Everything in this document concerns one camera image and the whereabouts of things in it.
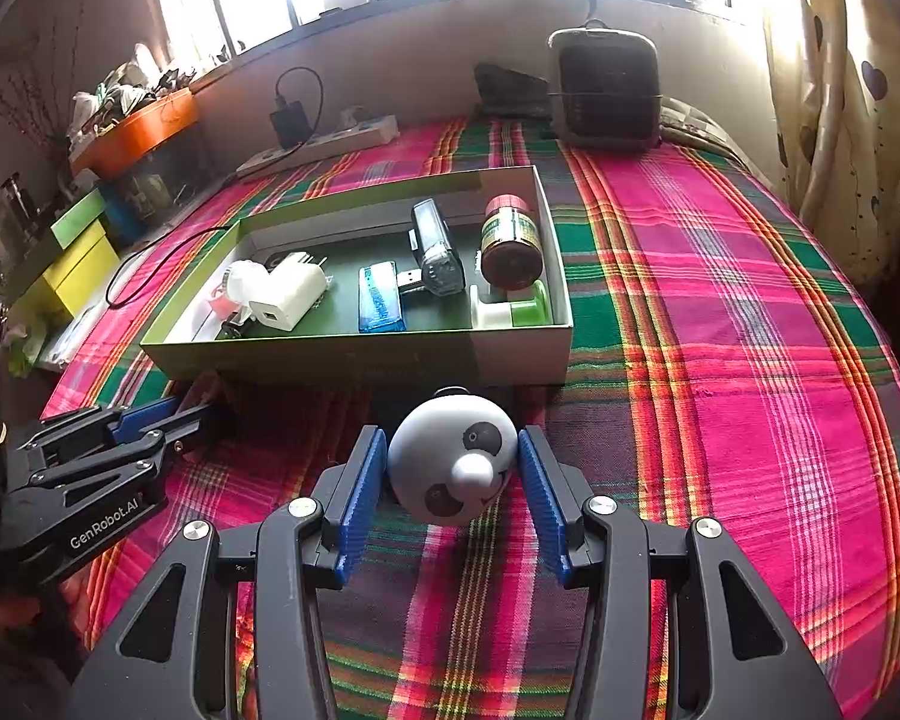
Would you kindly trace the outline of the white panda toy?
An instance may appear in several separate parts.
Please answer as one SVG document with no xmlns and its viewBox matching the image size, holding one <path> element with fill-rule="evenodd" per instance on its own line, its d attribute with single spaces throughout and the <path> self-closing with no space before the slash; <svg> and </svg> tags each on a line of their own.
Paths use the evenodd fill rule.
<svg viewBox="0 0 900 720">
<path fill-rule="evenodd" d="M 445 387 L 400 422 L 388 445 L 388 477 L 416 520 L 461 527 L 500 496 L 517 449 L 515 424 L 497 403 Z"/>
</svg>

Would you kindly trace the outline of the white round cap container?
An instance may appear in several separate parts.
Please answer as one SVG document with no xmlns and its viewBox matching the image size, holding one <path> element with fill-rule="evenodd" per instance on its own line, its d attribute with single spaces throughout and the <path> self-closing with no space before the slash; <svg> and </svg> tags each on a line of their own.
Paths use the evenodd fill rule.
<svg viewBox="0 0 900 720">
<path fill-rule="evenodd" d="M 227 266 L 222 278 L 222 296 L 232 305 L 230 318 L 242 325 L 251 314 L 250 301 L 265 288 L 269 271 L 260 262 L 236 260 Z"/>
</svg>

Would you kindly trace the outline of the blue translucent small box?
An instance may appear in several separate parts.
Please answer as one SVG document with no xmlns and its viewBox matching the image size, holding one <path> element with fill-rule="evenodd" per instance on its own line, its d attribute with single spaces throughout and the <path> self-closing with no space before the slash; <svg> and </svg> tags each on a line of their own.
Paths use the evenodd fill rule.
<svg viewBox="0 0 900 720">
<path fill-rule="evenodd" d="M 391 261 L 363 266 L 357 275 L 357 328 L 361 333 L 402 332 L 397 266 Z"/>
</svg>

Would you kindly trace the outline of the white power adapter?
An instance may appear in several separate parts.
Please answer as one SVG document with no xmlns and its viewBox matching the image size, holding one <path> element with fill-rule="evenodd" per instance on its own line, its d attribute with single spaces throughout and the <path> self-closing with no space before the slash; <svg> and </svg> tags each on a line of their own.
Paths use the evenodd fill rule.
<svg viewBox="0 0 900 720">
<path fill-rule="evenodd" d="M 292 332 L 328 288 L 322 262 L 307 252 L 290 252 L 253 288 L 248 305 L 265 327 Z"/>
</svg>

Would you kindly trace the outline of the red cap brown bottle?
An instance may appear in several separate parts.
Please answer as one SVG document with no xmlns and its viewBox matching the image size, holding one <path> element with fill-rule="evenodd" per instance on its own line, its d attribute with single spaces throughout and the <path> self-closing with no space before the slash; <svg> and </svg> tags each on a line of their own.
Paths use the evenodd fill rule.
<svg viewBox="0 0 900 720">
<path fill-rule="evenodd" d="M 481 226 L 479 270 L 497 289 L 530 288 L 543 273 L 543 249 L 530 205 L 515 193 L 489 200 Z"/>
</svg>

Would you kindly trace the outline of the black cylindrical device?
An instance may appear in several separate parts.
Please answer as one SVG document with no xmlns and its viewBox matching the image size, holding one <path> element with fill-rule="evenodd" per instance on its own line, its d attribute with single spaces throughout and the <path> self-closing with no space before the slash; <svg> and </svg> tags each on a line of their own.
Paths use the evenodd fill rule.
<svg viewBox="0 0 900 720">
<path fill-rule="evenodd" d="M 437 298 L 463 293 L 466 286 L 463 265 L 436 200 L 414 203 L 408 241 L 416 262 L 416 281 L 425 291 Z"/>
</svg>

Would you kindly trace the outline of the white flat package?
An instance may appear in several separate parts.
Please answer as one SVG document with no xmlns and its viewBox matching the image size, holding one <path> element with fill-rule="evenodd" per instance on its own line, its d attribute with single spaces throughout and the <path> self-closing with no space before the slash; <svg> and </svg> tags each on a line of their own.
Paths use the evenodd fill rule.
<svg viewBox="0 0 900 720">
<path fill-rule="evenodd" d="M 68 325 L 48 333 L 38 353 L 35 367 L 40 371 L 61 374 L 73 362 L 77 351 L 82 348 L 107 310 L 109 306 L 105 301 L 105 294 L 98 293 L 77 312 L 77 316 Z"/>
</svg>

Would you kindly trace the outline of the plaid pink green cloth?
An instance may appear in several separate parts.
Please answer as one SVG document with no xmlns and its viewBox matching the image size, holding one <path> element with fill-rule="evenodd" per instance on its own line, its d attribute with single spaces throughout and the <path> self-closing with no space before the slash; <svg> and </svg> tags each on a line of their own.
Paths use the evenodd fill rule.
<svg viewBox="0 0 900 720">
<path fill-rule="evenodd" d="M 521 421 L 645 518 L 724 522 L 845 715 L 882 709 L 900 683 L 900 367 L 852 283 L 733 164 L 460 119 L 227 188 L 193 224 L 215 238 L 334 192 L 510 166 L 543 182 L 574 314 L 566 382 L 521 392 Z M 322 600 L 340 714 L 559 717 L 583 606 L 539 561 L 518 486 L 464 528 L 382 507 Z"/>
</svg>

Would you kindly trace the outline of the green cardboard box tray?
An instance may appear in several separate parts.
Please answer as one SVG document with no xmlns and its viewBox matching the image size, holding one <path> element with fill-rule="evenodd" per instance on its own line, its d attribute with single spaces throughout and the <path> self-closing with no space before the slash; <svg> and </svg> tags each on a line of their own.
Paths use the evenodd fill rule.
<svg viewBox="0 0 900 720">
<path fill-rule="evenodd" d="M 481 271 L 525 202 L 541 270 L 523 291 Z M 569 286 L 543 182 L 504 167 L 353 188 L 229 227 L 171 293 L 142 348 L 165 376 L 248 382 L 549 385 L 567 376 Z"/>
</svg>

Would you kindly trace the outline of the black charger plug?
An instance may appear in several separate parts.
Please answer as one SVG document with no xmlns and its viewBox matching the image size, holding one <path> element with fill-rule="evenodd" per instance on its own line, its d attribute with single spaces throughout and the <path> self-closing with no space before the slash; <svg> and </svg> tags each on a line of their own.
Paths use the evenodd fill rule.
<svg viewBox="0 0 900 720">
<path fill-rule="evenodd" d="M 279 103 L 269 114 L 269 120 L 284 151 L 301 146 L 312 135 L 312 127 L 301 101 Z"/>
</svg>

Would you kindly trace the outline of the white power strip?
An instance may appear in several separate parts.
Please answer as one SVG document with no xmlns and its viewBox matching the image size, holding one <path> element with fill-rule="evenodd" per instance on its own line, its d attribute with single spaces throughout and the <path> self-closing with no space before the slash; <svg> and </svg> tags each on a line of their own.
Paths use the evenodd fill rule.
<svg viewBox="0 0 900 720">
<path fill-rule="evenodd" d="M 338 132 L 317 135 L 301 146 L 291 149 L 267 149 L 253 154 L 249 160 L 235 169 L 237 179 L 248 179 L 255 176 L 269 176 L 274 172 L 286 171 L 302 164 L 329 160 L 334 156 L 361 151 L 386 145 L 400 136 L 397 117 L 385 115 L 372 121 L 363 121 L 354 127 L 338 130 Z"/>
</svg>

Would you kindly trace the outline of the white plug on strip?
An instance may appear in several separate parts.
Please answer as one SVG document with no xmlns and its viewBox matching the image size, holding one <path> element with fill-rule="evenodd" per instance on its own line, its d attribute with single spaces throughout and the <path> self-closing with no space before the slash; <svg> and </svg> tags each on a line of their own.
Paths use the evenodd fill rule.
<svg viewBox="0 0 900 720">
<path fill-rule="evenodd" d="M 374 115 L 370 114 L 364 106 L 351 106 L 340 112 L 340 126 L 344 130 L 361 130 L 374 122 Z"/>
</svg>

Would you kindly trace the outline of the dark folded cloth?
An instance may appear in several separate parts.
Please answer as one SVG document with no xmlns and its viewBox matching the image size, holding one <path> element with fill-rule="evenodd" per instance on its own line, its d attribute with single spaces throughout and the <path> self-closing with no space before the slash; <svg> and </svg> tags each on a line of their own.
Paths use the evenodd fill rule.
<svg viewBox="0 0 900 720">
<path fill-rule="evenodd" d="M 548 82 L 539 76 L 512 70 L 489 62 L 473 68 L 479 103 L 484 117 L 498 119 L 551 119 Z"/>
</svg>

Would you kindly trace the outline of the grey portable heater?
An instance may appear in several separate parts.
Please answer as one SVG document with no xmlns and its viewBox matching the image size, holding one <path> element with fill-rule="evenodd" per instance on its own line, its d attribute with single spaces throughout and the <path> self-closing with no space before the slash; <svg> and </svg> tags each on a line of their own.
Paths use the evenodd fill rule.
<svg viewBox="0 0 900 720">
<path fill-rule="evenodd" d="M 548 39 L 551 119 L 578 148 L 647 151 L 660 140 L 656 45 L 639 32 L 587 23 Z"/>
</svg>

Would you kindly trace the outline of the cream patterned curtain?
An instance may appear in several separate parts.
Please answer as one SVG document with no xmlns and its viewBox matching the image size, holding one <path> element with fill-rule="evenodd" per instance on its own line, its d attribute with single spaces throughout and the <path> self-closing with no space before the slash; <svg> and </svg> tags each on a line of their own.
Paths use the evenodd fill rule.
<svg viewBox="0 0 900 720">
<path fill-rule="evenodd" d="M 784 197 L 860 288 L 900 259 L 900 21 L 884 0 L 769 0 Z"/>
</svg>

